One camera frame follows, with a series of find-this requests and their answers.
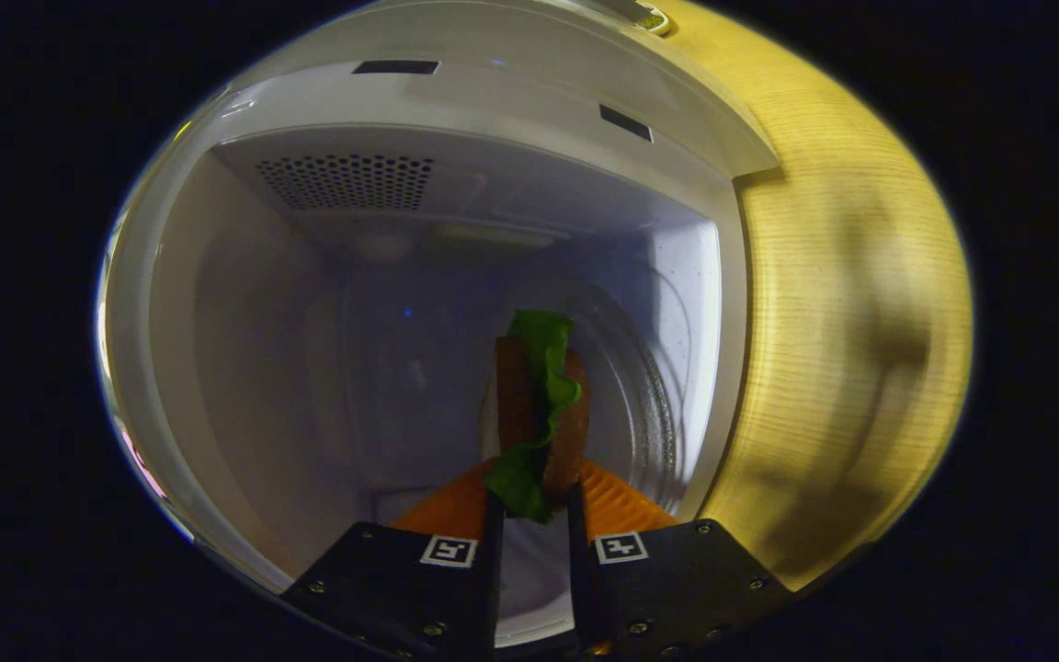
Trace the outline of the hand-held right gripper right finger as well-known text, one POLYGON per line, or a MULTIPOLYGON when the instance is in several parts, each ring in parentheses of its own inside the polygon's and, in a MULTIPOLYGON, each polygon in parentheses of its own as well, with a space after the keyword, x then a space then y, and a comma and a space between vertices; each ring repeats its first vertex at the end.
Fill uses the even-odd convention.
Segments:
POLYGON ((715 519, 678 522, 596 462, 568 494, 584 658, 716 658, 794 592, 715 519))

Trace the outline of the white microwave oven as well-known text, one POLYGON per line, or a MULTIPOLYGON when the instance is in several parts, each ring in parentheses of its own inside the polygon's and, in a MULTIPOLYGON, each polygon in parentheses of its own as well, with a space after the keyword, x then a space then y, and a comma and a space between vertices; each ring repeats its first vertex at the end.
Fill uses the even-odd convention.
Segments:
POLYGON ((378 0, 281 47, 139 177, 97 294, 107 407, 189 540, 279 596, 497 450, 464 280, 648 282, 690 519, 744 376, 735 181, 776 147, 631 0, 378 0))

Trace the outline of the sandwich with lettuce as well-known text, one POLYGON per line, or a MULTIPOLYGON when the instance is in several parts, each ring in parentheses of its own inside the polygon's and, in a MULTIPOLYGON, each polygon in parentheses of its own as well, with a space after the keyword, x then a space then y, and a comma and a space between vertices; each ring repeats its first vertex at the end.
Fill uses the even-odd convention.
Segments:
POLYGON ((546 524, 580 481, 591 386, 562 314, 517 310, 495 343, 497 457, 483 485, 508 517, 546 524))

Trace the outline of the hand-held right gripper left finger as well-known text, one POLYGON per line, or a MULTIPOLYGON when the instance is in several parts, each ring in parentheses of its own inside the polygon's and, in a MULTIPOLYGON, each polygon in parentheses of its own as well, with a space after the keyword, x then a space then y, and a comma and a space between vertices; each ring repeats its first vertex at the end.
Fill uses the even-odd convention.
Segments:
POLYGON ((479 462, 394 524, 357 522, 282 592, 385 662, 495 662, 505 511, 479 462))

